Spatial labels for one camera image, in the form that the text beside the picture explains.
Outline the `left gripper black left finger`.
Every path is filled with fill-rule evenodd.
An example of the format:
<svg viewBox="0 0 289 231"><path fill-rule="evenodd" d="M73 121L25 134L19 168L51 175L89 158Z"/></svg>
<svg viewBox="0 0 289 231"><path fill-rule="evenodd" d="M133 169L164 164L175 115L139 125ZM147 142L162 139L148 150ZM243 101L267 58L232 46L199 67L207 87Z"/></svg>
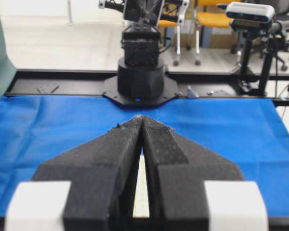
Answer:
<svg viewBox="0 0 289 231"><path fill-rule="evenodd" d="M5 217L7 231L106 231L139 155L141 116L43 162L21 182Z"/></svg>

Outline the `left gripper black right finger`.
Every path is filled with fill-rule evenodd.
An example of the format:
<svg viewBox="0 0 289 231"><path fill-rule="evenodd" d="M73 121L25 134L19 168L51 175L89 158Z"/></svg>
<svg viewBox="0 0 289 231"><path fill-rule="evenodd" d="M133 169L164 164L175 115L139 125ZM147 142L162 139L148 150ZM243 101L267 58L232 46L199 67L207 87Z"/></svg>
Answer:
<svg viewBox="0 0 289 231"><path fill-rule="evenodd" d="M266 231L256 182L221 155L147 116L142 121L151 221L163 231Z"/></svg>

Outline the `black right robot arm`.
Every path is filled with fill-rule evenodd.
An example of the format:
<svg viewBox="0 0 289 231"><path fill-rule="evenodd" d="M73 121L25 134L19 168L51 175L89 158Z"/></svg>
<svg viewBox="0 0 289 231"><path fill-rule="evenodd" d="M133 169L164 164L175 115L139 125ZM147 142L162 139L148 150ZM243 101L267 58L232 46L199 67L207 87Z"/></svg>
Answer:
<svg viewBox="0 0 289 231"><path fill-rule="evenodd" d="M130 25L122 31L124 56L118 61L115 77L104 81L103 96L121 105L154 107L179 96L178 84L166 75L160 58L161 20L181 26L188 8L187 0L101 0L100 9L123 14Z"/></svg>

